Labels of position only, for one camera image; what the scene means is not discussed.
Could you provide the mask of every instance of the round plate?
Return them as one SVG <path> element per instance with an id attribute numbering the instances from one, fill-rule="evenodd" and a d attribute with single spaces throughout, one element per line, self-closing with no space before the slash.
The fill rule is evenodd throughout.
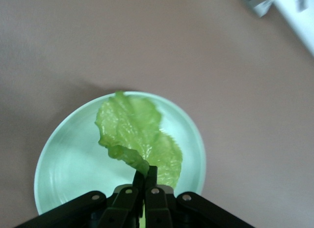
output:
<path id="1" fill-rule="evenodd" d="M 202 138 L 190 117 L 177 105 L 160 96 L 144 92 L 126 95 L 147 97 L 162 114 L 161 128 L 171 135 L 183 153 L 182 171 L 175 196 L 192 191 L 201 193 L 206 172 Z M 34 182 L 39 214 L 47 212 L 89 191 L 98 190 L 107 197 L 115 187 L 131 184 L 135 169 L 111 159 L 98 144 L 96 114 L 109 94 L 94 99 L 71 113 L 55 129 L 40 155 Z"/>

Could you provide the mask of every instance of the table surface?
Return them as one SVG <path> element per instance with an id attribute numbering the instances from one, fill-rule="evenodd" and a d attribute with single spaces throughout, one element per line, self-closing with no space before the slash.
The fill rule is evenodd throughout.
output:
<path id="1" fill-rule="evenodd" d="M 0 0 L 0 227 L 37 215 L 57 125 L 118 89 L 194 120 L 205 198 L 255 227 L 313 227 L 314 58 L 275 8 L 242 0 Z"/>

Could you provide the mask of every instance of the metal screw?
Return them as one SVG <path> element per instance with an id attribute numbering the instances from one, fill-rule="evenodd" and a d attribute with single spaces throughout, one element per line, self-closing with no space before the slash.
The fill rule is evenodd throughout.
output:
<path id="1" fill-rule="evenodd" d="M 99 195 L 93 195 L 93 196 L 92 196 L 92 200 L 97 200 L 97 199 L 99 199 L 99 198 L 100 198 Z"/>
<path id="2" fill-rule="evenodd" d="M 132 194 L 132 193 L 133 193 L 133 191 L 131 189 L 126 190 L 126 194 Z"/>
<path id="3" fill-rule="evenodd" d="M 158 194 L 159 193 L 159 189 L 157 189 L 157 188 L 153 188 L 152 190 L 151 190 L 151 192 L 152 192 L 152 194 Z"/>
<path id="4" fill-rule="evenodd" d="M 190 195 L 183 195 L 183 196 L 182 196 L 182 199 L 183 199 L 184 201 L 191 201 L 191 200 L 192 200 L 192 197 L 191 197 Z"/>

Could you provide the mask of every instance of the green lettuce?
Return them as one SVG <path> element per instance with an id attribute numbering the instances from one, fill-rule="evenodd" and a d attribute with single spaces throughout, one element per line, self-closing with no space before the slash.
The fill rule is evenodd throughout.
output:
<path id="1" fill-rule="evenodd" d="M 162 115 L 148 98 L 127 96 L 119 91 L 99 108 L 96 125 L 99 144 L 108 155 L 145 176 L 149 165 L 158 167 L 157 183 L 175 188 L 182 152 L 171 136 L 161 131 Z"/>

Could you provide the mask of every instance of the plate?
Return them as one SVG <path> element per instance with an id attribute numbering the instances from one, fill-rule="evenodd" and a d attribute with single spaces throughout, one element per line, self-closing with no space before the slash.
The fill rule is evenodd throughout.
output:
<path id="1" fill-rule="evenodd" d="M 125 95 L 146 97 L 162 114 L 161 129 L 171 135 L 183 153 L 182 171 L 175 196 L 192 191 L 200 194 L 205 181 L 206 157 L 202 138 L 191 118 L 169 100 L 145 92 Z M 45 144 L 35 172 L 34 194 L 39 214 L 89 191 L 110 197 L 118 185 L 131 184 L 135 169 L 109 158 L 98 144 L 96 114 L 109 94 L 81 106 L 54 130 Z"/>

